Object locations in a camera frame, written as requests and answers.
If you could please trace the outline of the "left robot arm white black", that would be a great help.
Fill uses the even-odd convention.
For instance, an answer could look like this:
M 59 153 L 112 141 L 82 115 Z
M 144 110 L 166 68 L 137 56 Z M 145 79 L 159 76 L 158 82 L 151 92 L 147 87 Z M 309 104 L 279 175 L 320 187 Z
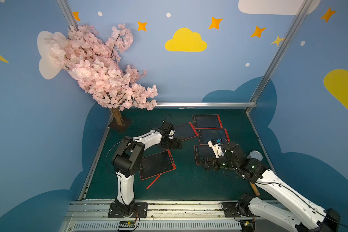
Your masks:
M 181 149 L 181 140 L 175 138 L 175 133 L 173 124 L 164 121 L 159 128 L 138 137 L 126 136 L 118 143 L 111 160 L 119 187 L 113 206 L 123 217 L 130 217 L 135 211 L 134 176 L 141 165 L 144 151 L 155 145 L 163 149 Z

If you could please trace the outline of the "colourful scribble red writing tablet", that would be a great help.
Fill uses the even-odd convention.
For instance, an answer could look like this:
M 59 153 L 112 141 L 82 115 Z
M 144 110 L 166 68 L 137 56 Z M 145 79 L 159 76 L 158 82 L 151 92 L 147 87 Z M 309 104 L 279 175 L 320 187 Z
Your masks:
M 221 144 L 226 144 L 228 141 L 225 136 L 224 129 L 198 129 L 200 145 L 207 145 L 211 139 L 221 139 Z

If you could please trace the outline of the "red stylus pair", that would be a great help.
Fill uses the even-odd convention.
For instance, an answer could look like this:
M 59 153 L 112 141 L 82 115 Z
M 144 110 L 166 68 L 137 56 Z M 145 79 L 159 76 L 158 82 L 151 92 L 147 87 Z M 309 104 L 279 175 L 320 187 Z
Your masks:
M 223 128 L 223 124 L 222 124 L 222 122 L 221 122 L 220 116 L 217 115 L 217 118 L 218 118 L 218 122 L 219 122 L 219 127 L 220 127 L 220 128 Z

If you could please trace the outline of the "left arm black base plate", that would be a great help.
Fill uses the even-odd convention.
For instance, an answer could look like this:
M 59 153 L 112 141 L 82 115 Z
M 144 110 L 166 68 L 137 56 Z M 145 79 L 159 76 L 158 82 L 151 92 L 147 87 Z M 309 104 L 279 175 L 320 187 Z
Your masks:
M 146 218 L 148 203 L 134 203 L 124 205 L 119 201 L 111 203 L 108 211 L 108 218 Z

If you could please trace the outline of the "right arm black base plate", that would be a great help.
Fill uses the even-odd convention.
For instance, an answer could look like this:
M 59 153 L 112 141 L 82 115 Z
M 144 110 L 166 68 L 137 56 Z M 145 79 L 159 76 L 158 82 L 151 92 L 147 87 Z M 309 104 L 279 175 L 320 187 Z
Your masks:
M 247 205 L 239 202 L 222 202 L 221 209 L 227 218 L 255 217 Z

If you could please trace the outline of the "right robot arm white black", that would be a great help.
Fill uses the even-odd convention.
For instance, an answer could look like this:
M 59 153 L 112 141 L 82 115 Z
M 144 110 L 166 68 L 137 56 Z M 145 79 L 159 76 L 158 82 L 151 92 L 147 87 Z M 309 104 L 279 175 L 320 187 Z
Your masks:
M 279 201 L 285 209 L 269 204 L 259 197 L 244 194 L 234 205 L 222 205 L 225 215 L 261 217 L 290 232 L 337 232 L 340 215 L 324 209 L 292 189 L 271 169 L 262 164 L 262 155 L 252 151 L 245 155 L 238 144 L 212 139 L 208 141 L 213 155 L 209 164 L 215 170 L 231 169 L 241 178 L 259 187 Z

